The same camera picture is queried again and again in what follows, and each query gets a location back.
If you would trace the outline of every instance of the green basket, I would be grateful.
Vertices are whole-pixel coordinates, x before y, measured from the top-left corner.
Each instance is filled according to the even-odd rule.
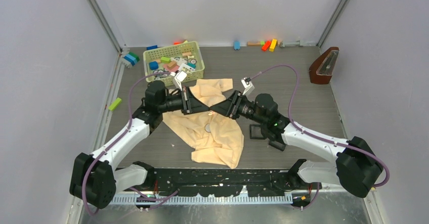
[[[145,68],[145,75],[149,75],[153,73],[153,70],[149,68],[149,63],[158,59],[161,59],[161,57],[182,57],[182,53],[185,52],[191,52],[193,56],[195,56],[194,59],[197,60],[197,64],[195,67],[195,71],[188,74],[183,82],[187,81],[195,81],[197,79],[202,79],[204,76],[204,62],[202,60],[200,47],[198,46],[198,43],[196,41],[186,42],[177,44],[175,46],[168,46],[168,47],[162,47],[154,50],[148,50],[143,52],[143,63]],[[163,81],[165,83],[165,86],[171,86],[173,85],[173,77],[158,77],[159,80]],[[146,79],[147,82],[151,82],[155,80],[155,76],[150,76]]]

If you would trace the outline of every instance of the peach cloth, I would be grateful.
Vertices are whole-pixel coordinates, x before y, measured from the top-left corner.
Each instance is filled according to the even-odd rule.
[[[207,106],[223,100],[222,92],[232,89],[232,79],[198,79],[192,94]],[[235,120],[214,112],[183,115],[180,111],[163,114],[164,123],[195,151],[192,161],[236,168],[243,151],[244,136]],[[209,124],[210,132],[205,130]]]

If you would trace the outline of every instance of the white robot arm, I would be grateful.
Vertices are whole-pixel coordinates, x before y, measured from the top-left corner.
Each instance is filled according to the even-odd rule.
[[[251,82],[243,85],[245,84],[249,88],[253,88]],[[162,113],[181,110],[184,114],[193,114],[213,110],[232,119],[241,115],[259,123],[262,135],[270,139],[271,146],[281,151],[285,149],[286,145],[296,146],[327,161],[310,162],[299,159],[287,172],[288,182],[292,187],[299,188],[310,183],[329,183],[342,185],[347,191],[358,197],[363,198],[368,194],[383,171],[378,162],[359,152],[336,144],[332,145],[303,132],[372,153],[363,139],[358,137],[351,140],[333,138],[304,128],[281,115],[277,108],[278,105],[269,94],[259,94],[253,102],[239,91],[234,91],[225,101],[209,108],[197,100],[188,87],[184,87],[177,94],[170,94],[162,81],[151,82],[148,84],[141,106],[133,114],[131,126],[125,125],[113,139],[100,149],[89,155],[81,153],[76,157],[70,193],[82,198],[83,176],[95,156],[99,156],[103,152],[106,153],[95,164],[85,188],[89,203],[98,208],[104,208],[117,192],[133,186],[152,187],[156,180],[152,166],[134,162],[127,168],[116,170],[119,163],[136,144],[148,137],[158,127],[162,122]],[[112,146],[112,143],[126,130],[127,133]]]

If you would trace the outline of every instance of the metronome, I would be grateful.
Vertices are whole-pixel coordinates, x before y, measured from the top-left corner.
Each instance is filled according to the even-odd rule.
[[[312,63],[309,69],[311,83],[328,84],[331,81],[338,53],[338,47],[331,47]]]

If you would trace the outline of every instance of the pink block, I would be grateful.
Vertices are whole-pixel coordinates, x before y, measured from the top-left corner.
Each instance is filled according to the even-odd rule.
[[[167,71],[169,71],[169,72],[175,72],[175,71],[177,71],[178,69],[179,69],[179,66],[178,65],[176,65],[175,67],[173,67],[172,69],[169,69],[168,67],[167,67],[167,64],[163,64],[162,65],[162,67],[164,67]]]

